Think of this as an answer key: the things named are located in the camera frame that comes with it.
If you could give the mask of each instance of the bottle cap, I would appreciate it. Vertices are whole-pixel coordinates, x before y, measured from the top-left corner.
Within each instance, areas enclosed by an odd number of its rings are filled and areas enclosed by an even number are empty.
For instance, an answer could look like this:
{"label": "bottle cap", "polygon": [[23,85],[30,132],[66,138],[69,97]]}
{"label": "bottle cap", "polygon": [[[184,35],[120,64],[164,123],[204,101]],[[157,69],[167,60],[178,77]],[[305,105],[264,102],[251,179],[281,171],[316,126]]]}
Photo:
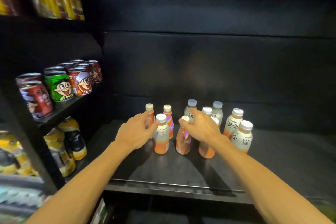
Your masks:
{"label": "bottle cap", "polygon": [[146,104],[146,111],[152,111],[154,109],[153,104]]}
{"label": "bottle cap", "polygon": [[202,109],[202,112],[204,112],[207,115],[210,115],[210,114],[212,114],[212,108],[208,107],[208,106],[204,106],[203,109]]}
{"label": "bottle cap", "polygon": [[167,122],[167,116],[163,113],[159,113],[156,116],[156,120],[158,120],[160,123],[165,123],[165,122]]}
{"label": "bottle cap", "polygon": [[219,120],[215,117],[211,117],[211,119],[213,119],[214,122],[216,122],[216,125],[219,126]]}
{"label": "bottle cap", "polygon": [[248,120],[242,120],[239,124],[239,127],[245,130],[252,130],[253,124]]}
{"label": "bottle cap", "polygon": [[220,108],[223,107],[223,103],[220,102],[220,101],[214,101],[213,104],[212,104],[212,106],[215,107],[215,108],[220,109]]}
{"label": "bottle cap", "polygon": [[181,119],[183,119],[183,120],[185,120],[186,122],[190,122],[190,119],[189,119],[189,116],[187,116],[187,115],[183,115],[182,117],[181,117]]}
{"label": "bottle cap", "polygon": [[189,106],[196,106],[196,104],[197,104],[197,101],[195,99],[189,99],[188,100],[188,105]]}
{"label": "bottle cap", "polygon": [[164,105],[164,106],[163,106],[163,110],[164,110],[165,112],[170,112],[170,111],[171,111],[171,105]]}
{"label": "bottle cap", "polygon": [[232,114],[237,115],[237,116],[242,116],[244,114],[244,111],[239,108],[233,108]]}

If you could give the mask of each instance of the person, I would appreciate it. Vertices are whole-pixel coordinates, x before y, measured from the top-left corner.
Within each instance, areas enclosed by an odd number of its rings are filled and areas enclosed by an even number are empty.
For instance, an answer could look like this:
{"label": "person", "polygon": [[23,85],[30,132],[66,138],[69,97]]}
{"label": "person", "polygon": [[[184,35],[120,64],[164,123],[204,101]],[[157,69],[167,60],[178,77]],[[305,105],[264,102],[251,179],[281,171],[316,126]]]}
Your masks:
{"label": "person", "polygon": [[[332,223],[274,173],[237,149],[209,116],[195,108],[190,110],[195,123],[191,125],[180,119],[181,126],[192,137],[210,145],[231,166],[267,223]],[[27,224],[85,224],[123,159],[143,146],[157,129],[157,122],[145,129],[147,115],[137,114],[122,124],[115,141],[38,209]]]}

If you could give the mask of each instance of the plastic bottle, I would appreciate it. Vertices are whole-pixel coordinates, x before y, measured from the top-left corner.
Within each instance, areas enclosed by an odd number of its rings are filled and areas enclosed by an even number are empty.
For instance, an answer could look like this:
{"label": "plastic bottle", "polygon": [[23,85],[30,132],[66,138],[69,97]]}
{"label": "plastic bottle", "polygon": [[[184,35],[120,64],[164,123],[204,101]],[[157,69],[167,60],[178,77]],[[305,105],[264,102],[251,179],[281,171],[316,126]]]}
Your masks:
{"label": "plastic bottle", "polygon": [[253,124],[247,120],[242,120],[238,129],[233,133],[231,142],[240,150],[247,153],[252,143]]}
{"label": "plastic bottle", "polygon": [[232,114],[228,117],[225,123],[225,128],[223,134],[227,136],[230,140],[232,134],[239,127],[240,122],[243,120],[244,111],[239,108],[233,108]]}
{"label": "plastic bottle", "polygon": [[154,151],[157,154],[165,154],[169,147],[169,126],[167,124],[167,116],[163,113],[159,113],[156,116],[156,120],[160,122],[156,131],[154,132]]}
{"label": "plastic bottle", "polygon": [[169,139],[172,139],[174,135],[174,122],[171,112],[171,105],[164,105],[163,113],[167,116],[167,124],[169,126]]}
{"label": "plastic bottle", "polygon": [[189,112],[189,109],[190,108],[196,108],[197,109],[196,104],[197,104],[197,101],[195,99],[189,99],[188,100],[188,105],[184,109],[184,115],[189,117],[189,119],[190,119],[189,123],[190,124],[193,124],[195,122],[195,118],[194,118],[193,113]]}
{"label": "plastic bottle", "polygon": [[[187,123],[190,122],[190,119],[187,115],[183,115],[182,119],[185,120]],[[183,127],[180,127],[176,135],[176,151],[181,155],[185,155],[190,151],[190,146],[191,136]]]}
{"label": "plastic bottle", "polygon": [[222,111],[223,103],[220,101],[214,101],[212,105],[212,117],[217,118],[219,121],[219,128],[221,128],[222,119],[223,119],[223,111]]}
{"label": "plastic bottle", "polygon": [[[207,114],[209,117],[211,117],[212,115],[212,108],[205,106],[202,109],[202,112],[204,112],[205,114]],[[217,118],[211,117],[212,120],[214,120],[217,124],[217,126],[219,126],[219,121]],[[206,143],[204,142],[200,142],[199,143],[199,148],[198,148],[198,152],[199,154],[203,157],[203,158],[212,158],[215,155],[215,150],[212,149],[211,147],[209,147]]]}

